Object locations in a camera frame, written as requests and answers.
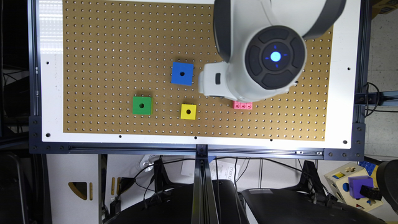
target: yellow cube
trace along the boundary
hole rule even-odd
[[[181,105],[181,119],[196,119],[197,106],[196,105]]]

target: pink block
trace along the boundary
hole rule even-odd
[[[233,101],[233,107],[234,109],[241,109],[241,102]]]
[[[251,110],[253,108],[253,103],[246,103],[246,109]]]

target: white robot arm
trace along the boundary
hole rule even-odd
[[[240,102],[285,93],[300,76],[304,39],[321,36],[345,0],[216,0],[214,32],[224,62],[206,64],[199,92]]]

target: purple block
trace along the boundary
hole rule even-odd
[[[349,194],[355,199],[365,197],[360,193],[362,185],[373,188],[373,178],[369,176],[348,177],[348,183]]]

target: brown pegboard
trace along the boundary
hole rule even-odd
[[[307,41],[297,86],[234,110],[198,92],[204,64],[221,61],[212,27],[213,5],[64,1],[63,131],[324,141],[331,30]],[[170,83],[172,62],[194,64],[192,86]],[[132,114],[133,96],[153,97],[153,114]]]

